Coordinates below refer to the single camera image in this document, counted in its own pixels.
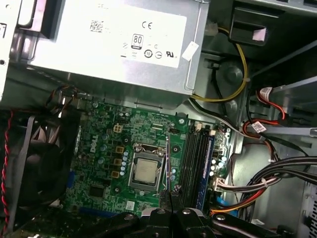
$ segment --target black wire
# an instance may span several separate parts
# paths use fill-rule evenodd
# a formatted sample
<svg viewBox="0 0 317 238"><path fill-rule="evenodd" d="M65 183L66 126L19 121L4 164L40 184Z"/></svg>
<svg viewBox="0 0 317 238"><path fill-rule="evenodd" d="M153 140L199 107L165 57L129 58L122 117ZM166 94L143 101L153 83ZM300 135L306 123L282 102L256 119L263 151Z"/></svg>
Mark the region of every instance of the black wire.
<svg viewBox="0 0 317 238"><path fill-rule="evenodd" d="M223 115L220 115L219 113L215 113L215 112L212 112L212 111L210 111L210 110L207 110L207 109L203 108L203 107L200 106L200 104L199 104L195 99L193 99L193 98L189 98L189 100L192 102L192 104L195 105L195 107L196 107L199 111L201 111L201 112L203 112L203 113L206 113L206 114L208 114L208 115L210 115L210 116L212 116L212 117L217 117L217 118L220 118L220 119L222 119L222 120L225 120L225 121L226 121L228 124L230 124L233 128L239 130L239 128L237 128L237 127L233 124L233 122L230 121L230 119L228 119L227 117L225 117L225 116L223 116Z"/></svg>
<svg viewBox="0 0 317 238"><path fill-rule="evenodd" d="M220 91L220 88L219 88L219 85L217 82L216 75L217 75L217 71L215 69L212 69L212 71L211 71L211 83L213 84L213 87L214 87L216 93L218 94L218 97L220 99L223 99L222 93ZM227 116L228 113L227 113L227 109L226 109L226 104L221 102L221 107L222 107L223 115Z"/></svg>

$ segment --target ram slot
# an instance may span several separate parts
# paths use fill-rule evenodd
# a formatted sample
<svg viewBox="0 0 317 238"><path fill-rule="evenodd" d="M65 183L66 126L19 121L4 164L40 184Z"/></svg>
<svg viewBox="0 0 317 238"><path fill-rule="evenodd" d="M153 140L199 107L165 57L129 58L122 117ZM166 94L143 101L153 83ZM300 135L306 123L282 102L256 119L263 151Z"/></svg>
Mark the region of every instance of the ram slot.
<svg viewBox="0 0 317 238"><path fill-rule="evenodd" d="M208 148L207 153L204 159L204 167L202 173L200 174L200 183L199 183L199 190L198 190L198 196L196 200L196 207L199 210L203 209L205 197L206 197L206 191L208 187L208 178L209 178L209 172L211 167L211 160L212 160L212 151L213 151L213 145L214 145L214 135L209 136L209 142L208 142Z"/></svg>

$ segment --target wire bundle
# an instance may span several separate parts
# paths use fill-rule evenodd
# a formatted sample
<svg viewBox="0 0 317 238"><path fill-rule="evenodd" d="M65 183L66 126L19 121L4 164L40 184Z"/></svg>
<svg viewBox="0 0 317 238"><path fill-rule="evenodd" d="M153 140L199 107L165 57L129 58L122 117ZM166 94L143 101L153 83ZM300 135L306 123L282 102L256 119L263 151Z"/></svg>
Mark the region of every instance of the wire bundle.
<svg viewBox="0 0 317 238"><path fill-rule="evenodd" d="M5 179L6 179L6 167L8 165L8 160L10 156L10 148L9 148L9 131L11 129L11 124L12 124L12 119L13 119L13 111L10 112L10 118L8 119L8 125L6 128L6 131L4 133L4 163L3 163L3 168L2 168L2 173L1 173L1 201L3 203L3 209L4 209L4 214L5 214L5 220L4 220L4 226L1 231L1 237L3 237L7 226L9 224L9 219L10 219L10 212L8 208L8 203L6 200L6 188L5 188Z"/></svg>
<svg viewBox="0 0 317 238"><path fill-rule="evenodd" d="M222 27L219 27L219 32L221 33L225 33L226 35L229 35L229 31L227 29L224 29ZM238 53L240 55L241 61L242 61L242 65L243 65L243 81L240 85L240 87L233 93L231 94L229 97L223 98L223 99L211 99L211 98L204 98L201 97L197 94L194 94L192 96L193 99L199 100L199 101L203 101L203 102L209 102L209 103L225 103L225 102L230 102L233 99L235 99L237 96L239 96L239 94L243 91L243 89L246 87L247 83L250 81L250 79L248 78L248 66L247 66L247 61L246 58L244 56L243 50L241 48L241 46L239 44L235 44L236 49L238 50Z"/></svg>

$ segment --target barcode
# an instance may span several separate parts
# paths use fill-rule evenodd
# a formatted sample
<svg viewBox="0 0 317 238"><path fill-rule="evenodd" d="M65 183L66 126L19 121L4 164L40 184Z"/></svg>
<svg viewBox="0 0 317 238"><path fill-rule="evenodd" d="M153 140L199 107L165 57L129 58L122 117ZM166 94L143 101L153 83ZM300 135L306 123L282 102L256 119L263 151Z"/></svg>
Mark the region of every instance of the barcode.
<svg viewBox="0 0 317 238"><path fill-rule="evenodd" d="M264 125L262 125L259 121L256 121L255 123L253 123L251 125L253 127L253 129L257 132L257 133L261 133L266 131L266 128L264 127Z"/></svg>
<svg viewBox="0 0 317 238"><path fill-rule="evenodd" d="M104 30L104 21L92 20L90 23L90 31L102 33Z"/></svg>
<svg viewBox="0 0 317 238"><path fill-rule="evenodd" d="M127 205L125 206L126 210L133 211L135 202L127 201Z"/></svg>

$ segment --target white connector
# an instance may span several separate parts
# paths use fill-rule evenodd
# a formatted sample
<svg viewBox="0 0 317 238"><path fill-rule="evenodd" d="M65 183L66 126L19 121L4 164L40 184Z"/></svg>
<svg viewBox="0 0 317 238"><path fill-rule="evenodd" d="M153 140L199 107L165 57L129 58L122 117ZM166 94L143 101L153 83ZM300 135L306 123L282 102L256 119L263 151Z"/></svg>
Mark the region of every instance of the white connector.
<svg viewBox="0 0 317 238"><path fill-rule="evenodd" d="M223 190L218 187L219 183L225 183L225 179L224 178L219 178L219 177L214 177L212 180L212 189L215 192L223 192Z"/></svg>

